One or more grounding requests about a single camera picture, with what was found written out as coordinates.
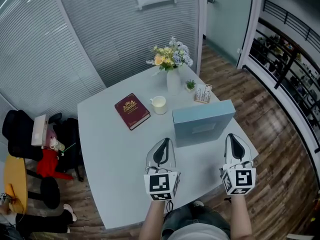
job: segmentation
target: person's arm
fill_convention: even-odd
[[[8,215],[10,212],[9,208],[10,200],[9,198],[6,198],[2,205],[0,205],[0,214]]]
[[[254,240],[244,195],[231,199],[231,240]]]
[[[140,231],[139,240],[160,240],[164,223],[165,201],[151,202],[148,214]]]

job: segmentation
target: gold emblem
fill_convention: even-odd
[[[134,102],[133,100],[127,101],[127,102],[124,104],[124,106],[123,106],[123,110],[124,110],[124,112],[130,111],[130,110],[132,110],[136,105],[137,105],[137,103]]]

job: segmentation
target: wooden floor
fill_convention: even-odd
[[[237,70],[209,47],[204,46],[200,78],[212,85],[220,100],[231,99],[236,121],[259,152],[254,160],[257,180],[246,196],[253,232],[257,240],[284,240],[288,233],[303,233],[310,221],[318,186],[309,156],[284,111],[265,88],[246,70]],[[28,187],[36,189],[39,180],[30,178]],[[35,233],[32,238],[118,239],[138,238],[141,224],[105,230],[95,206],[88,180],[58,180],[61,203],[69,203],[78,216],[70,234]],[[202,197],[206,205],[230,221],[231,206],[222,186]],[[48,210],[30,200],[29,214],[52,216],[62,212]]]

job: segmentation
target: white table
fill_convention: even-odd
[[[123,227],[145,219],[151,200],[146,194],[144,174],[148,151],[160,140],[173,141],[180,184],[173,200],[181,207],[222,184],[219,168],[225,164],[225,140],[229,133],[241,137],[258,153],[238,123],[232,119],[216,141],[176,147],[172,109],[200,105],[194,93],[184,88],[177,96],[167,91],[166,73],[152,76],[152,67],[121,81],[78,105],[78,120],[84,165],[92,195],[106,229]],[[180,69],[181,80],[203,81],[186,65]],[[134,93],[150,111],[151,117],[130,131],[115,109],[115,104]],[[154,113],[150,98],[164,96],[168,111]],[[219,101],[212,94],[211,102]]]

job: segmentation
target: black pants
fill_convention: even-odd
[[[59,216],[42,217],[17,214],[15,217],[16,230],[27,237],[32,232],[67,233],[68,225],[73,223],[72,215],[67,210]]]

